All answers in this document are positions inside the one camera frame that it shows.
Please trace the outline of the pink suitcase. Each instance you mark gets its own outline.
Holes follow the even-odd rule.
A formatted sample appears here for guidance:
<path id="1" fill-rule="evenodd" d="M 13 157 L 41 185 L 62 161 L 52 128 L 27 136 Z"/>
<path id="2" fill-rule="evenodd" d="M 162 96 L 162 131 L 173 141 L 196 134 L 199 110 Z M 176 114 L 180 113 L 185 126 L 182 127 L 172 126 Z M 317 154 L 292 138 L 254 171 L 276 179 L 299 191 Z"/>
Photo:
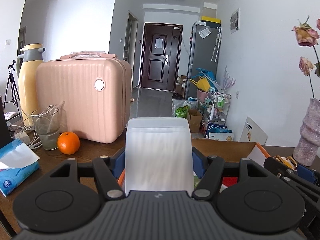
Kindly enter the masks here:
<path id="1" fill-rule="evenodd" d="M 44 62 L 36 70 L 41 110 L 60 106 L 60 132 L 109 144 L 130 116 L 130 64 L 115 54 L 81 51 Z"/>

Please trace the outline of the white translucent plastic box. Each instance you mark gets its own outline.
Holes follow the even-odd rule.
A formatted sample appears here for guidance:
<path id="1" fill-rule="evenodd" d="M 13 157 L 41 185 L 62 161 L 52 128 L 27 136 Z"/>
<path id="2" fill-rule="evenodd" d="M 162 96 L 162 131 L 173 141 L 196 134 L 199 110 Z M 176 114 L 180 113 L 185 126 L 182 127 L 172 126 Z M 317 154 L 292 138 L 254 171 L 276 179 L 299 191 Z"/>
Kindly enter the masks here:
<path id="1" fill-rule="evenodd" d="M 193 154 L 184 118 L 133 118 L 127 123 L 125 193 L 194 190 Z"/>

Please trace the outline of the yellow thermos jug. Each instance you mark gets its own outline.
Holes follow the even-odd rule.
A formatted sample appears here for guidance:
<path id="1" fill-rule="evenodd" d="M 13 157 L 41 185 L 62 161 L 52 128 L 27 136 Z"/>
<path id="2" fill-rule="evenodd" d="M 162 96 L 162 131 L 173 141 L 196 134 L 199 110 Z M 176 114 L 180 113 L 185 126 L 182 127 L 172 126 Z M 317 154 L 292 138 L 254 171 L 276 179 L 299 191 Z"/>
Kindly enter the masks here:
<path id="1" fill-rule="evenodd" d="M 16 70 L 18 76 L 18 93 L 20 96 L 20 108 L 23 124 L 26 127 L 33 126 L 30 115 L 38 109 L 36 92 L 36 70 L 43 63 L 42 53 L 45 51 L 43 44 L 29 44 L 21 49 L 23 54 L 18 55 Z"/>

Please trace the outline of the dark brown entrance door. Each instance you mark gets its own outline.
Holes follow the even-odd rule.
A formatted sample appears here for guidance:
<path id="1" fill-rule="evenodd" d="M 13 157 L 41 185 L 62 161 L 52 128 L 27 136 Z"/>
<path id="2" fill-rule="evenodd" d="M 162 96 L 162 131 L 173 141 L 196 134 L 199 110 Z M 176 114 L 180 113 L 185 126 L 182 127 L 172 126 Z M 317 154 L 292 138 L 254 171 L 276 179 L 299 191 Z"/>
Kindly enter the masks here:
<path id="1" fill-rule="evenodd" d="M 174 91 L 178 74 L 183 26 L 146 23 L 140 70 L 140 87 Z"/>

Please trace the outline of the green plastic bag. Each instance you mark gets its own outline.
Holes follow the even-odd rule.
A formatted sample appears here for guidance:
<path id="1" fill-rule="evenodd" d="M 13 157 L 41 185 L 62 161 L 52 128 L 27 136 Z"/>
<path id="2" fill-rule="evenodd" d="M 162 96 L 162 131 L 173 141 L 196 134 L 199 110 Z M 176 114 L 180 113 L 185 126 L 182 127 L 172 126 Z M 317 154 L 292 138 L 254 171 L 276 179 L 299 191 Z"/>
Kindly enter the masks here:
<path id="1" fill-rule="evenodd" d="M 178 118 L 186 118 L 190 109 L 197 109 L 198 101 L 172 99 L 172 116 Z"/>

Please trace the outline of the red cardboard pumpkin box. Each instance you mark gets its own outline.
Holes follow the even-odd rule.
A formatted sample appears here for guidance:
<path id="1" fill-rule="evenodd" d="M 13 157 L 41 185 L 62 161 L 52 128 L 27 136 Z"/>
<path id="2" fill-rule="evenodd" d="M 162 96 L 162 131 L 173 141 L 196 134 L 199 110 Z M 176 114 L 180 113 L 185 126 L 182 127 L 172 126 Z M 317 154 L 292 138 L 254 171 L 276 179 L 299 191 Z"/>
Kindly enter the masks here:
<path id="1" fill-rule="evenodd" d="M 217 155 L 226 162 L 238 163 L 248 157 L 263 165 L 270 155 L 257 142 L 216 141 L 191 139 L 187 144 L 170 140 L 142 143 L 129 149 L 125 157 L 125 169 L 118 184 L 128 194 L 131 190 L 140 191 L 187 191 L 194 189 L 196 176 L 191 160 L 191 148 L 197 148 L 204 156 Z"/>

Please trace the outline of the blue tissue pack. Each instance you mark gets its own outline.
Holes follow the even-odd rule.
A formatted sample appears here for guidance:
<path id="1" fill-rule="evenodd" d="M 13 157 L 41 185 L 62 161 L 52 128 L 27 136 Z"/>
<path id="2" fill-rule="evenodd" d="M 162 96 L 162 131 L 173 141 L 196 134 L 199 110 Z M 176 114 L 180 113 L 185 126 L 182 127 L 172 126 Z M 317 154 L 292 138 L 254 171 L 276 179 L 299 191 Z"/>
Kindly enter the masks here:
<path id="1" fill-rule="evenodd" d="M 1 148 L 1 193 L 4 197 L 14 191 L 39 168 L 39 156 L 20 139 Z"/>

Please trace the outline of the orange fruit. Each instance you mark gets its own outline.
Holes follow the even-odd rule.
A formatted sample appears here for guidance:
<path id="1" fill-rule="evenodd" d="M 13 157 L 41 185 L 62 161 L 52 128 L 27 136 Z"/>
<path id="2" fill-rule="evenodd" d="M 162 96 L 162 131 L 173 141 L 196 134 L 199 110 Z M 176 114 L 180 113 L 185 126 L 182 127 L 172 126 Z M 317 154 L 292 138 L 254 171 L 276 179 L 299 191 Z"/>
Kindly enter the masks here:
<path id="1" fill-rule="evenodd" d="M 64 132 L 57 140 L 57 146 L 65 155 L 75 154 L 80 148 L 80 139 L 74 132 Z"/>

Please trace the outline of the pink textured vase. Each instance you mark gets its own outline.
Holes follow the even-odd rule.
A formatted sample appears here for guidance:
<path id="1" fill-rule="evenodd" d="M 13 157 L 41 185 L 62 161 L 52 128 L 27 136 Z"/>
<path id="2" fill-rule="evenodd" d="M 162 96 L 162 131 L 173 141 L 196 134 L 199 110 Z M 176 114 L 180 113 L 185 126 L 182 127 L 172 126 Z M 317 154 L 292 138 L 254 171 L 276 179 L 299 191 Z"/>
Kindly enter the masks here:
<path id="1" fill-rule="evenodd" d="M 319 148 L 319 100 L 311 98 L 300 127 L 300 139 L 293 158 L 300 164 L 311 166 Z"/>

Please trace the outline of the small cardboard box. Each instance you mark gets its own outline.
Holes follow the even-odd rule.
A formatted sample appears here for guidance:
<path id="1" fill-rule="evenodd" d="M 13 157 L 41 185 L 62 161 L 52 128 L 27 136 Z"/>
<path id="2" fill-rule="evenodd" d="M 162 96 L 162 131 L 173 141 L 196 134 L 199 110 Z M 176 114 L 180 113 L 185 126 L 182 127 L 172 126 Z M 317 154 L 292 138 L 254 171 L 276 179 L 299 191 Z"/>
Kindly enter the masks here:
<path id="1" fill-rule="evenodd" d="M 202 114 L 198 109 L 189 109 L 187 113 L 187 120 L 191 133 L 198 133 L 202 121 Z"/>

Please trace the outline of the white leaning board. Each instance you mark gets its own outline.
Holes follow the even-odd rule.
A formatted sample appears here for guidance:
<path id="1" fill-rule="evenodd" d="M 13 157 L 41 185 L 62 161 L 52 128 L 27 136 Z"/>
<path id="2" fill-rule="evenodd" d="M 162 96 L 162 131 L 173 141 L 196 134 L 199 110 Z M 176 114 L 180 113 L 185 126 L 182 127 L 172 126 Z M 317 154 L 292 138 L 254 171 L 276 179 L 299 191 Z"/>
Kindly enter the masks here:
<path id="1" fill-rule="evenodd" d="M 248 116 L 240 137 L 240 142 L 258 142 L 265 145 L 268 135 Z"/>

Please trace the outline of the clear glass cup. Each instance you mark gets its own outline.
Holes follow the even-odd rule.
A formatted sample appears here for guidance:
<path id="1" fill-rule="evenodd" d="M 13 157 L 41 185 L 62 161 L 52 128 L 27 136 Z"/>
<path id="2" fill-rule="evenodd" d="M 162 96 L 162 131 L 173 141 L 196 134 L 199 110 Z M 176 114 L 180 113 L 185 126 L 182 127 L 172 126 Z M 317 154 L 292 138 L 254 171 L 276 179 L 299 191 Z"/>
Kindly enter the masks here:
<path id="1" fill-rule="evenodd" d="M 38 108 L 30 115 L 42 146 L 47 151 L 58 148 L 57 140 L 60 136 L 60 112 L 64 103 L 63 101 L 58 105 L 50 105 L 45 109 Z"/>

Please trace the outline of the grey refrigerator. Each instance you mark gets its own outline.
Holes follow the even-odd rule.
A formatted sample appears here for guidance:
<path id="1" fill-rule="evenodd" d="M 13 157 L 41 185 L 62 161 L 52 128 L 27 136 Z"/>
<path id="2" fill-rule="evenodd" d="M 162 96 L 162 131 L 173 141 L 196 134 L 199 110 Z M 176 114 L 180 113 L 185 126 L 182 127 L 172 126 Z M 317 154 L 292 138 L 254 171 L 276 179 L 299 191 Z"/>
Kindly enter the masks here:
<path id="1" fill-rule="evenodd" d="M 198 21 L 192 26 L 185 99 L 197 96 L 196 86 L 189 81 L 197 79 L 197 68 L 208 70 L 216 77 L 219 57 L 216 57 L 218 48 L 216 51 L 214 48 L 218 45 L 220 27 L 220 23 L 210 21 Z"/>

